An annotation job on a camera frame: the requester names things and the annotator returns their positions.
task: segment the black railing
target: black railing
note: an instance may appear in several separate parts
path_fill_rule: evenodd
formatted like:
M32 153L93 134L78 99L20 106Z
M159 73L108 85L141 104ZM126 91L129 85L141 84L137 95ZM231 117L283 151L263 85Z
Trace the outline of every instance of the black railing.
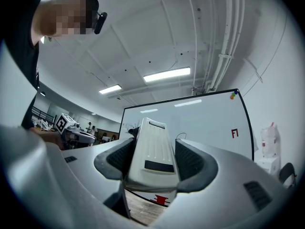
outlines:
M53 123L53 116L39 110L38 108L34 107L32 108L32 115L35 116L38 119L42 119L44 121L47 121L49 124L54 124Z

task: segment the plastic bag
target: plastic bag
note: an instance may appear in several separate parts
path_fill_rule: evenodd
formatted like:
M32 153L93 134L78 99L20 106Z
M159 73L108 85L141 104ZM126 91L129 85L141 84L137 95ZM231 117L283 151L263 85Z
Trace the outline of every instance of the plastic bag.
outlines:
M276 134L275 125L272 122L271 126L261 130L263 155L270 158L276 155Z

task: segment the man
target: man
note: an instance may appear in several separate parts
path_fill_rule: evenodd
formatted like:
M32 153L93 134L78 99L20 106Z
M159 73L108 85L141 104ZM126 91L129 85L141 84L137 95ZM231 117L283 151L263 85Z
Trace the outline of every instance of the man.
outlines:
M44 37L60 37L65 34L86 34L97 21L97 0L16 0L22 3L18 11L7 12L5 43L16 64L37 89L39 75L37 60L39 40ZM37 132L31 121L33 99L22 126L37 133L45 142L52 142L63 149L59 133Z
M87 133L90 133L90 131L91 131L91 122L89 122L88 124L89 124L89 126L86 127L86 129L87 129Z
M95 126L93 126L90 134L95 136L96 132L97 132L97 129L95 129Z

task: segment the wooden floor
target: wooden floor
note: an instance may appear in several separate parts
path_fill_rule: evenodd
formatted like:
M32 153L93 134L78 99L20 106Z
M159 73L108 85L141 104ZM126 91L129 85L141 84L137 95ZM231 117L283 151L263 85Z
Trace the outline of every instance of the wooden floor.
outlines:
M154 222L166 210L166 207L148 202L127 190L125 194L131 217L145 225Z

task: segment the red marking on whiteboard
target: red marking on whiteboard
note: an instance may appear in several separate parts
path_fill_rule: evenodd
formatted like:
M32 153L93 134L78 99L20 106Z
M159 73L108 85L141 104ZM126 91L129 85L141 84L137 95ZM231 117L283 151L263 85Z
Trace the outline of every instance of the red marking on whiteboard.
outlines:
M157 198L151 199L151 201L154 201L154 202L157 202L158 204L163 204L163 205L165 205L165 203L169 203L170 204L170 202L166 202L166 200L168 198L162 197L162 196L159 196L159 195L156 195L156 197Z
M238 136L238 130L237 129L233 129L232 131L232 138L234 138L234 133L236 132L237 136Z

